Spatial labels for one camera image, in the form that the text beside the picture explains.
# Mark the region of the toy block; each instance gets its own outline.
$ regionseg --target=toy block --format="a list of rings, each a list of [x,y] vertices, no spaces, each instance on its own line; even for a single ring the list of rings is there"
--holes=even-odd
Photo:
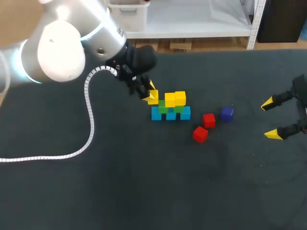
[[[175,121],[176,120],[176,113],[174,112],[174,108],[168,109],[168,113],[166,114],[166,120],[168,120],[168,121]]]
[[[164,100],[159,100],[158,112],[160,114],[167,114],[169,112],[168,108],[165,107],[165,101]]]
[[[204,114],[202,116],[202,122],[205,128],[214,128],[215,127],[214,114]]]
[[[186,92],[185,91],[179,91],[175,92],[175,97],[176,97],[176,106],[185,106],[187,103],[187,98],[186,98]]]
[[[161,121],[162,115],[158,112],[158,107],[152,107],[152,121]]]
[[[183,112],[180,114],[180,120],[190,120],[191,119],[191,108],[190,106],[184,106]]]
[[[221,120],[226,122],[232,121],[233,113],[234,113],[233,108],[227,108],[227,107],[223,108]]]
[[[149,90],[149,93],[154,97],[154,99],[148,100],[148,104],[159,104],[159,91],[158,90]]]
[[[204,129],[203,127],[198,127],[193,132],[193,139],[196,140],[199,143],[203,143],[208,137],[208,131]]]
[[[174,92],[166,92],[165,93],[165,107],[175,107],[176,105],[176,96]]]
[[[174,108],[174,112],[178,113],[178,114],[182,113],[183,112],[183,106],[176,106]]]

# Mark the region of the dark blue block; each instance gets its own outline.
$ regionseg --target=dark blue block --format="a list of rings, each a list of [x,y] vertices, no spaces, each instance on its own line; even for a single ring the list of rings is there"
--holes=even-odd
[[[190,106],[184,106],[183,112],[180,114],[180,120],[190,120],[191,119],[191,108]]]
[[[232,121],[232,116],[234,113],[233,108],[225,107],[222,110],[222,115],[221,115],[221,120],[225,122],[231,122]]]
[[[162,114],[159,113],[158,107],[152,107],[152,121],[161,121]]]

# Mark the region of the stacked blocks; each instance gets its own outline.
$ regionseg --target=stacked blocks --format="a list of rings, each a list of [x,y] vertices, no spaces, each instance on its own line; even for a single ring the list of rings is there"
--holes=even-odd
[[[152,107],[152,121],[161,121],[162,114],[158,112],[158,107]]]
[[[214,128],[215,127],[214,114],[204,114],[202,116],[202,122],[205,128]]]
[[[165,107],[171,108],[176,106],[176,94],[174,92],[165,93]]]
[[[234,113],[234,109],[233,108],[228,108],[228,107],[223,108],[222,115],[221,115],[221,120],[222,121],[226,121],[226,122],[232,121],[233,113]]]
[[[166,114],[166,119],[168,121],[176,120],[176,113],[174,112],[174,108],[169,108],[168,113]]]
[[[184,106],[183,112],[180,114],[180,120],[190,120],[191,119],[191,108],[190,106]]]
[[[208,137],[208,131],[204,129],[203,127],[198,127],[193,132],[193,139],[199,143],[203,143],[205,139],[207,139],[207,137]]]
[[[167,114],[168,113],[168,108],[165,107],[165,101],[164,100],[159,101],[158,111],[159,111],[160,114]]]
[[[179,91],[175,92],[176,104],[175,106],[185,106],[187,103],[186,92]]]
[[[186,92],[168,92],[165,94],[165,100],[158,101],[158,107],[152,109],[152,120],[163,120],[166,115],[166,120],[176,120],[177,114],[180,114],[180,120],[191,119],[191,108],[186,105]]]

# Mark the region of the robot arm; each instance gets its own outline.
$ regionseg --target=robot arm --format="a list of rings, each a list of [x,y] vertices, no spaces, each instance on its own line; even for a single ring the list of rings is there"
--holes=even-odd
[[[273,109],[282,103],[296,98],[299,120],[290,126],[279,127],[270,132],[265,133],[268,138],[285,140],[289,136],[300,132],[307,133],[307,78],[304,75],[293,79],[290,90],[281,94],[273,95],[261,107],[264,111]]]
[[[154,85],[144,73],[156,65],[155,51],[129,44],[99,0],[39,2],[44,14],[32,36],[0,49],[0,92],[29,82],[71,81],[84,70],[85,51],[115,68],[131,94],[151,96]]]

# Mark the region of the table surface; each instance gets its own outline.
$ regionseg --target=table surface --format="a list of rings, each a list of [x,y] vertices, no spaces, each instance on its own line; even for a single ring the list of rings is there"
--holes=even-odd
[[[160,99],[186,91],[191,121],[152,122],[146,103],[98,74],[87,151],[0,165],[0,228],[306,229],[306,136],[263,134],[298,119],[295,100],[260,108],[306,72],[306,57],[299,50],[160,55],[150,73]],[[82,147],[89,134],[83,81],[12,89],[0,109],[0,157]],[[218,121],[205,143],[193,141],[202,114],[218,118],[224,106],[235,109],[233,122]]]

